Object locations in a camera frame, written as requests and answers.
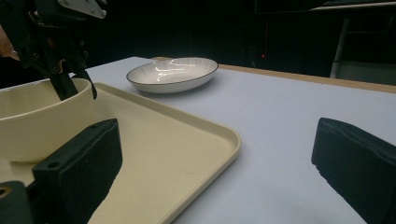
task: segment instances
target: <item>white table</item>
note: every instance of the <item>white table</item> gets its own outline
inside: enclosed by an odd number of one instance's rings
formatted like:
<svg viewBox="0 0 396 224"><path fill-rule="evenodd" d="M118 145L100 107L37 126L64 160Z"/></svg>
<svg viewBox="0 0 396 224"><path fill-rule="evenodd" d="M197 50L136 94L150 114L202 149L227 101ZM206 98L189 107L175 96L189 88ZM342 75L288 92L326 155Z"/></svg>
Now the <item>white table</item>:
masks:
<svg viewBox="0 0 396 224"><path fill-rule="evenodd" d="M194 90L171 94L136 90L126 74L153 61L133 57L88 72L94 82L233 128L243 142L238 158L175 223L364 223L311 163L318 119L348 122L396 145L394 93L223 68Z"/></svg>

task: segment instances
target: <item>wooden table edge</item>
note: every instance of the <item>wooden table edge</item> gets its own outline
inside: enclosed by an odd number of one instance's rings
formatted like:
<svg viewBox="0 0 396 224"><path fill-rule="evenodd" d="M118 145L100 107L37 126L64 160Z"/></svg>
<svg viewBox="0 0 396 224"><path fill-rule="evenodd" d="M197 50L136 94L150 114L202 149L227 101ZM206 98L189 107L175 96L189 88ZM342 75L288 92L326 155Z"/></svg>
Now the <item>wooden table edge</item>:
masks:
<svg viewBox="0 0 396 224"><path fill-rule="evenodd" d="M162 61L162 60L168 60L170 58L155 57L152 59L157 60L157 61ZM345 80L345 79L337 79L337 78L329 78L329 77L314 77L314 76L308 76L308 75L278 72L278 71L249 68L249 67L241 67L241 66L228 65L228 64L219 64L219 68L234 70L234 71L239 71L239 72L253 73L253 74L270 76L270 77L283 77L283 78L289 78L289 79L295 79L295 80L301 80L301 81L349 87L349 88L362 89L362 90L368 90L368 91L382 91L382 92L396 93L396 86L385 85L385 84L360 82L360 81L354 81L354 80Z"/></svg>

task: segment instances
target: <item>white oval dish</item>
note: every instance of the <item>white oval dish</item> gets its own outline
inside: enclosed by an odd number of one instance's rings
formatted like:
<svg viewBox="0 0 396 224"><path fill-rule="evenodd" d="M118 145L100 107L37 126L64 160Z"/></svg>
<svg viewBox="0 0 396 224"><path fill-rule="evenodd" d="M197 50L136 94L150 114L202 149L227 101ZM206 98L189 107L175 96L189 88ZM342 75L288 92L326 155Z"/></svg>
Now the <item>white oval dish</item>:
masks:
<svg viewBox="0 0 396 224"><path fill-rule="evenodd" d="M141 91L169 93L186 91L209 81L219 64L205 58L178 58L146 63L126 78Z"/></svg>

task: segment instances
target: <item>cream tray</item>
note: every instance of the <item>cream tray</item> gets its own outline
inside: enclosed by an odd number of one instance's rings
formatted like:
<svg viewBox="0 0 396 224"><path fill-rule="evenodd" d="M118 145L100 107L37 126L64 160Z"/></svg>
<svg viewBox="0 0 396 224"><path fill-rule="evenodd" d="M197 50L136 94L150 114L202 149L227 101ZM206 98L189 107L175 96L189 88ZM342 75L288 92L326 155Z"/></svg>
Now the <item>cream tray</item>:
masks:
<svg viewBox="0 0 396 224"><path fill-rule="evenodd" d="M95 121L116 118L123 163L90 223L170 223L237 157L239 134L150 99L95 84ZM34 164L0 160L0 182Z"/></svg>

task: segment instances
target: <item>dark background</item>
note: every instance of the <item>dark background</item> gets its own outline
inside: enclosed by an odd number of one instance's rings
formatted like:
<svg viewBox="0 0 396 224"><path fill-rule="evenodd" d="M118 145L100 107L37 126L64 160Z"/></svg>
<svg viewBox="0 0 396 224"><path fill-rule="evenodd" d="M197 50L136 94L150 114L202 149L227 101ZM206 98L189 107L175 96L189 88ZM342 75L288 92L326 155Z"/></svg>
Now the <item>dark background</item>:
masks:
<svg viewBox="0 0 396 224"><path fill-rule="evenodd" d="M312 11L324 1L108 0L103 20L78 23L87 65L137 56L205 57L232 65L328 77L344 18L343 59L396 63L394 7ZM41 76L0 59L1 86Z"/></svg>

